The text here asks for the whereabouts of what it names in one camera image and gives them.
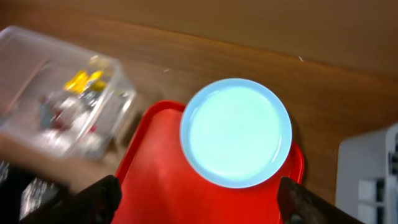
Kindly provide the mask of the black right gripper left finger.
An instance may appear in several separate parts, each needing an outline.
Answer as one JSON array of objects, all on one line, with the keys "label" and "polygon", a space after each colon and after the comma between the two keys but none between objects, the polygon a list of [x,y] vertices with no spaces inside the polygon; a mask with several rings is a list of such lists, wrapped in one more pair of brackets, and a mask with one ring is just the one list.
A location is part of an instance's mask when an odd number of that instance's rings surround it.
[{"label": "black right gripper left finger", "polygon": [[23,218],[22,224],[110,224],[121,202],[119,179],[107,175],[76,195],[51,207],[40,208]]}]

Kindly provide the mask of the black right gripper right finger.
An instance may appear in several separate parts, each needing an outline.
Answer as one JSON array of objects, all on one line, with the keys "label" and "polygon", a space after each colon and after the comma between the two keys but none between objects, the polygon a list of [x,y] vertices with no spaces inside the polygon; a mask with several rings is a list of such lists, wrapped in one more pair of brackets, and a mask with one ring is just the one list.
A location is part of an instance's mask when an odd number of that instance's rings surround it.
[{"label": "black right gripper right finger", "polygon": [[284,224],[362,224],[288,177],[280,180],[277,201]]}]

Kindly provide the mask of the red snack wrapper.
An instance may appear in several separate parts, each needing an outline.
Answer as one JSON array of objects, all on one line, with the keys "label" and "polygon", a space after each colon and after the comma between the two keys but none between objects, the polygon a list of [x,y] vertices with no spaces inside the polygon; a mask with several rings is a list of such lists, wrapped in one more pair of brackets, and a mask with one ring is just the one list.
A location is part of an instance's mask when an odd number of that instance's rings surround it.
[{"label": "red snack wrapper", "polygon": [[40,129],[66,131],[81,129],[92,109],[77,96],[41,96],[39,98]]}]

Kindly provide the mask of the light blue plate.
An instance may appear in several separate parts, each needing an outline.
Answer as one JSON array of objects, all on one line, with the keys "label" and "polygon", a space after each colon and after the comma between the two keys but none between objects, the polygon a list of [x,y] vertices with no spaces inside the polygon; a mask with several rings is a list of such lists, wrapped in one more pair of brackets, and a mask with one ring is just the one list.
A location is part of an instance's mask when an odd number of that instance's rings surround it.
[{"label": "light blue plate", "polygon": [[270,89],[227,78],[203,87],[187,103],[180,143],[187,162],[203,179],[244,189],[282,168],[293,145],[292,122]]}]

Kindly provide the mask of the yellow sauce packet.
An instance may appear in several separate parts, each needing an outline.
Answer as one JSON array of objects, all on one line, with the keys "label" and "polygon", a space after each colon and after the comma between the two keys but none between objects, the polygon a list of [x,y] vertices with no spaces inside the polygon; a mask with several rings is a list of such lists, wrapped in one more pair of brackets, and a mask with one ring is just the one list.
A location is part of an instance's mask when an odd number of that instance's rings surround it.
[{"label": "yellow sauce packet", "polygon": [[102,70],[97,70],[91,74],[86,70],[80,70],[71,80],[64,84],[63,89],[76,94],[82,94],[87,89],[103,91],[106,87],[106,82],[102,81],[102,76]]}]

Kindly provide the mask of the white tissue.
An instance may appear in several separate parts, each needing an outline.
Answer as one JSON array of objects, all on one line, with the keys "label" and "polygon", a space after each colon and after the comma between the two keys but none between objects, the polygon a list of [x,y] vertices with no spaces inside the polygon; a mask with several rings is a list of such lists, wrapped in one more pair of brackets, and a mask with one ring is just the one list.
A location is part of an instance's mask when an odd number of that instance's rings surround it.
[{"label": "white tissue", "polygon": [[[74,95],[61,94],[57,96],[74,96]],[[34,127],[35,137],[37,138],[39,143],[44,148],[48,149],[50,152],[56,153],[60,156],[64,155],[69,149],[71,149],[72,145],[76,142],[80,131],[83,129],[83,126],[81,129],[69,129],[66,131],[60,131],[55,129],[46,129],[46,130],[40,129],[39,100],[38,100],[38,113],[37,113],[36,125]]]}]

